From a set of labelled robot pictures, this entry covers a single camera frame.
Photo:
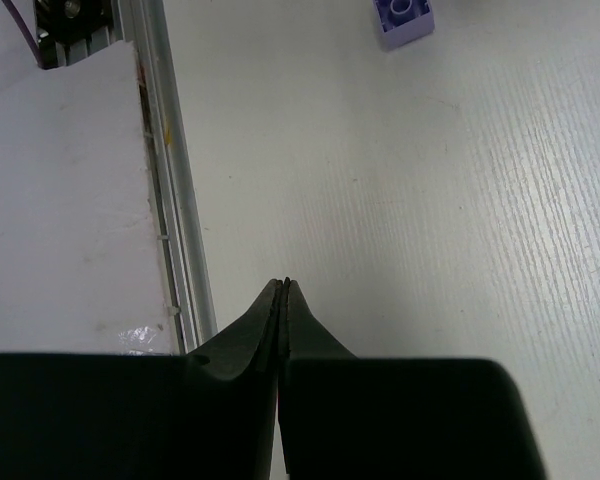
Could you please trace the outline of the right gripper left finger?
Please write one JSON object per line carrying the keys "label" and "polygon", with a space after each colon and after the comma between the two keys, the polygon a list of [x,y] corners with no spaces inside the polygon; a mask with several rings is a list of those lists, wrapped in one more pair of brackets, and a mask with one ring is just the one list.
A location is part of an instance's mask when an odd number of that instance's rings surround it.
{"label": "right gripper left finger", "polygon": [[185,355],[187,366],[223,382],[264,371],[276,351],[282,290],[281,280],[270,280],[244,314]]}

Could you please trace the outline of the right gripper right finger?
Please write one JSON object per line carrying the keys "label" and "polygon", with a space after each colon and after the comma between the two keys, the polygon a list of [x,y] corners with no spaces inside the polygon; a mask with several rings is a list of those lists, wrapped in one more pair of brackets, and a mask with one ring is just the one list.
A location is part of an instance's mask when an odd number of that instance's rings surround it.
{"label": "right gripper right finger", "polygon": [[315,318],[296,280],[286,278],[282,287],[279,310],[278,335],[278,424],[282,442],[285,471],[292,473],[292,415],[291,374],[293,360],[309,358],[319,360],[356,359],[356,356],[339,342]]}

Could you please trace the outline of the purple upside-down lego brick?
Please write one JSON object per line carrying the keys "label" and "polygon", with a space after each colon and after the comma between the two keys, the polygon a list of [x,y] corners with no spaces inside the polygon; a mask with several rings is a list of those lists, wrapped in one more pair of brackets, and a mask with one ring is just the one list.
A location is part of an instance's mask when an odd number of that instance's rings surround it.
{"label": "purple upside-down lego brick", "polygon": [[427,0],[375,0],[383,47],[395,50],[434,32],[434,14]]}

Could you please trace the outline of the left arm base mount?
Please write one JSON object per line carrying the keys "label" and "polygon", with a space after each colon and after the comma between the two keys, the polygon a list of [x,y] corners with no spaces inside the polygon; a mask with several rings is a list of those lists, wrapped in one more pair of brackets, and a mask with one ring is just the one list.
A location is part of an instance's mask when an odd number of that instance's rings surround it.
{"label": "left arm base mount", "polygon": [[37,0],[34,6],[45,70],[75,64],[116,41],[111,1]]}

